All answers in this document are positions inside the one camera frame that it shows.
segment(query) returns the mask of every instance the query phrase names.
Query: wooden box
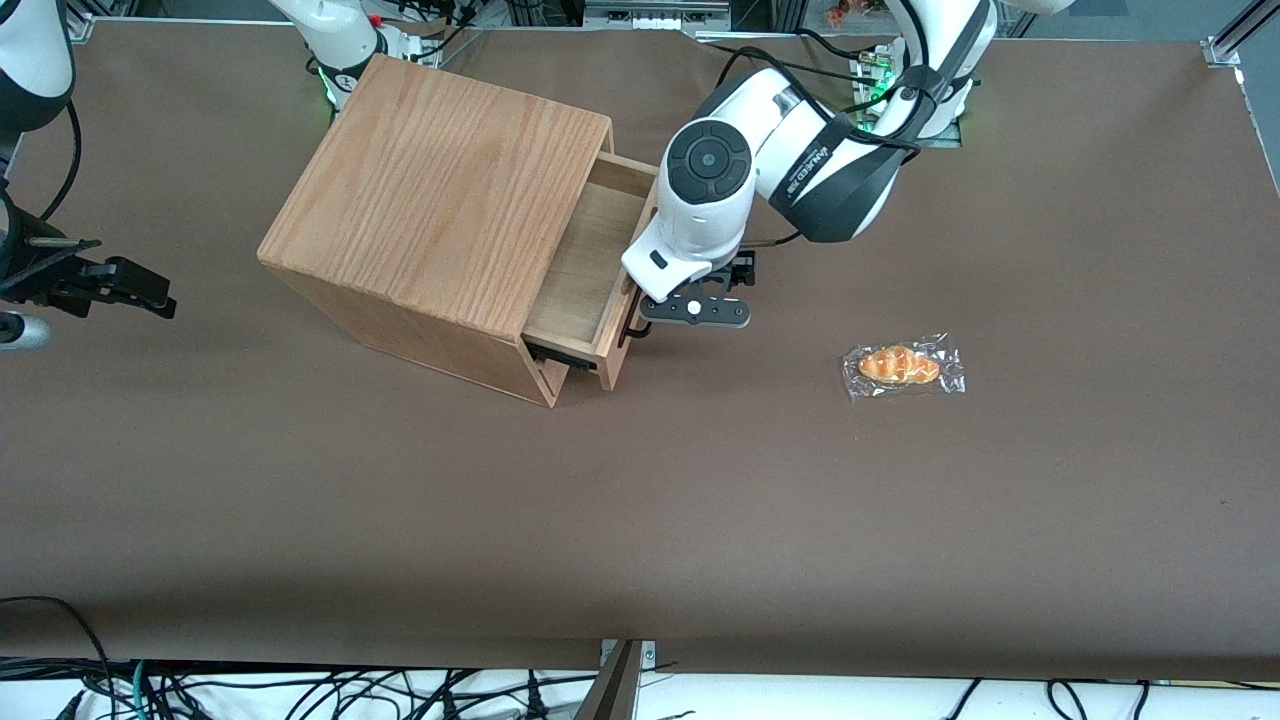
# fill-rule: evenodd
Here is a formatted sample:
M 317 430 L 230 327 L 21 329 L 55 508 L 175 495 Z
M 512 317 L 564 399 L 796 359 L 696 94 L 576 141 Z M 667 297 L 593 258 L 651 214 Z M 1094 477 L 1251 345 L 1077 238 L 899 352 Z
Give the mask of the wooden box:
M 613 389 L 657 169 L 612 150 L 604 115 L 378 56 L 257 256 L 375 350 L 545 406 L 570 365 Z

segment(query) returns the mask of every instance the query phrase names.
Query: floor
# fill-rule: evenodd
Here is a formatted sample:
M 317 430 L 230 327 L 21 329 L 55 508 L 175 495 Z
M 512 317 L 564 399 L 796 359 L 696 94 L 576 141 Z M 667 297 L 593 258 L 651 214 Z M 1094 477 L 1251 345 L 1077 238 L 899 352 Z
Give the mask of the floor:
M 1066 12 L 1037 18 L 1027 37 L 1080 40 L 1203 40 L 1215 35 L 1247 0 L 1076 0 Z M 1240 50 L 1244 90 L 1272 176 L 1280 172 L 1280 20 L 1263 27 Z

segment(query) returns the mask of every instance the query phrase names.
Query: open drawer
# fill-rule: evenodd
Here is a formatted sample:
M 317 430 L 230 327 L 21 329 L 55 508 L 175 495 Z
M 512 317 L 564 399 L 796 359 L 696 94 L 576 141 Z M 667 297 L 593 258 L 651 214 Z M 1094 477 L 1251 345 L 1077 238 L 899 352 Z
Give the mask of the open drawer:
M 611 152 L 596 156 L 522 333 L 535 359 L 596 373 L 605 389 L 627 354 L 623 325 L 637 292 L 622 251 L 652 217 L 657 172 Z

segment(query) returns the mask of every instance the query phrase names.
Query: drawer handle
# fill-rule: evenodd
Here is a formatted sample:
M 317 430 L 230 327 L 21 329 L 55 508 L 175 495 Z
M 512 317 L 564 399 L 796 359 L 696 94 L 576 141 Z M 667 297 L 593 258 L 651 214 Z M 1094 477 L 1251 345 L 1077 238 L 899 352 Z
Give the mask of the drawer handle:
M 644 295 L 644 291 L 641 291 L 637 287 L 635 293 L 631 296 L 631 306 L 627 307 L 627 316 L 622 320 L 622 334 L 618 336 L 618 347 L 622 347 L 622 345 L 626 343 L 628 337 L 634 337 L 636 340 L 644 340 L 649 337 L 649 333 L 653 332 L 652 322 L 648 323 L 645 327 L 640 328 L 639 331 L 631 329 L 631 320 L 636 315 L 636 307 L 640 306 L 641 295 Z

